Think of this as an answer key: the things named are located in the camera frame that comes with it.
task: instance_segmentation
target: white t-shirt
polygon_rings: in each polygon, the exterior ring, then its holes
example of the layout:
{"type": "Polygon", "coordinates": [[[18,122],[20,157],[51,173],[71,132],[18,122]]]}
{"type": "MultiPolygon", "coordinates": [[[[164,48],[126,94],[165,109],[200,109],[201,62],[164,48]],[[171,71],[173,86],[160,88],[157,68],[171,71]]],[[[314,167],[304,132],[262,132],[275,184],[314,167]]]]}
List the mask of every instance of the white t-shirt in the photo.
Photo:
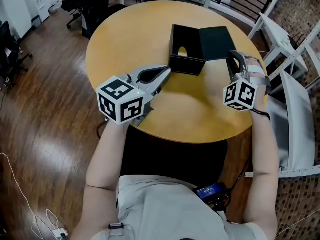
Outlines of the white t-shirt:
{"type": "Polygon", "coordinates": [[[118,207],[124,229],[107,229],[91,240],[267,240],[254,223],[227,222],[192,192],[194,187],[168,177],[122,176],[118,207]]]}

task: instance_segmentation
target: black box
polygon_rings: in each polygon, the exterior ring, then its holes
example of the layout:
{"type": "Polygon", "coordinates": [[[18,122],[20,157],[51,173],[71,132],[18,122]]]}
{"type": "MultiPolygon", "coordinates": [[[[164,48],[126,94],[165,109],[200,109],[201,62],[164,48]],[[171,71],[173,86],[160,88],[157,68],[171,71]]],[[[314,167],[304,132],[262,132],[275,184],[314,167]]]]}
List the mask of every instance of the black box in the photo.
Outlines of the black box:
{"type": "Polygon", "coordinates": [[[236,50],[227,27],[192,28],[172,25],[169,67],[172,72],[199,76],[206,61],[229,58],[229,51],[236,50]],[[179,55],[184,47],[187,56],[179,55]]]}

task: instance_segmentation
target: hardwood floor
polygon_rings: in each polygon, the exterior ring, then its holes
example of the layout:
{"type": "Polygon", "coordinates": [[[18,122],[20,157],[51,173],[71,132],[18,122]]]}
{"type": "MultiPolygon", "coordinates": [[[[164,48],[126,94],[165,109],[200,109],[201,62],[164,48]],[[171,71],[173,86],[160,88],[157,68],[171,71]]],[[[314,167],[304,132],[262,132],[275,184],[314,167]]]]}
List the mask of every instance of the hardwood floor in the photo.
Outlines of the hardwood floor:
{"type": "MultiPolygon", "coordinates": [[[[33,59],[4,97],[0,111],[0,150],[10,158],[30,206],[46,223],[46,209],[72,232],[81,215],[85,174],[98,144],[96,127],[103,120],[96,93],[85,72],[89,41],[81,22],[66,28],[70,16],[59,10],[22,42],[33,59]]],[[[220,179],[231,187],[251,154],[251,129],[228,140],[220,179]]],[[[1,157],[1,211],[10,239],[36,239],[32,214],[1,157]]],[[[228,217],[241,221],[250,179],[240,179],[233,191],[228,217]]],[[[39,222],[45,239],[53,239],[39,222]]]]}

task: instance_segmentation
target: desk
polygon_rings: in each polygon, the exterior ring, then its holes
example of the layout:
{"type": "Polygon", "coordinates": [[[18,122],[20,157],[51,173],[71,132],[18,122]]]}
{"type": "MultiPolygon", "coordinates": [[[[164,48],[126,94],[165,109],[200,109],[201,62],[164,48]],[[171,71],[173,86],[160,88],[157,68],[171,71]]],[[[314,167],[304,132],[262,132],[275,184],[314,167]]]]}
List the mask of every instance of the desk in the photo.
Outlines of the desk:
{"type": "MultiPolygon", "coordinates": [[[[185,2],[144,2],[113,14],[93,34],[86,52],[93,88],[142,66],[167,65],[172,24],[227,26],[236,49],[262,61],[251,40],[213,11],[185,2]]],[[[242,133],[252,125],[251,117],[223,105],[223,88],[229,83],[225,60],[206,62],[199,76],[172,73],[151,102],[154,111],[138,129],[181,143],[212,143],[242,133]]]]}
{"type": "MultiPolygon", "coordinates": [[[[270,52],[264,57],[264,63],[267,67],[272,61],[276,59],[279,54],[283,54],[284,56],[289,58],[292,56],[292,54],[294,54],[296,50],[290,44],[288,32],[286,32],[282,27],[269,19],[267,16],[263,15],[262,13],[260,13],[260,15],[262,23],[265,25],[265,30],[272,42],[270,52]]],[[[294,78],[297,78],[302,73],[308,71],[307,65],[302,56],[299,56],[294,63],[300,69],[300,72],[298,72],[296,76],[293,76],[294,78]]]]}

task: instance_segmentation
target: black office chair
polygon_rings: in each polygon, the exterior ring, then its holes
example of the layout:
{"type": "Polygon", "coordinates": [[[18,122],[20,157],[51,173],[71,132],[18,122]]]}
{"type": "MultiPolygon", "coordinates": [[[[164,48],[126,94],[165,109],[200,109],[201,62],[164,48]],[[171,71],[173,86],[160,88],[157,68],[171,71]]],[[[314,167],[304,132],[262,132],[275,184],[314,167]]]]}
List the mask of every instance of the black office chair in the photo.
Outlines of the black office chair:
{"type": "Polygon", "coordinates": [[[116,4],[109,7],[109,0],[77,0],[86,23],[86,37],[90,39],[99,25],[108,17],[126,6],[116,4]]]}
{"type": "Polygon", "coordinates": [[[79,19],[81,17],[81,8],[79,3],[77,2],[77,0],[62,0],[62,6],[61,8],[65,11],[67,11],[68,13],[70,13],[71,11],[75,10],[71,15],[73,16],[72,20],[70,20],[66,27],[68,29],[71,29],[71,23],[73,23],[74,21],[76,21],[77,19],[79,19]]]}
{"type": "Polygon", "coordinates": [[[0,26],[0,77],[3,79],[4,85],[13,87],[15,74],[19,70],[28,72],[27,68],[22,68],[21,63],[27,58],[32,58],[32,54],[28,53],[23,58],[19,58],[20,46],[11,36],[9,23],[6,21],[0,26]]]}

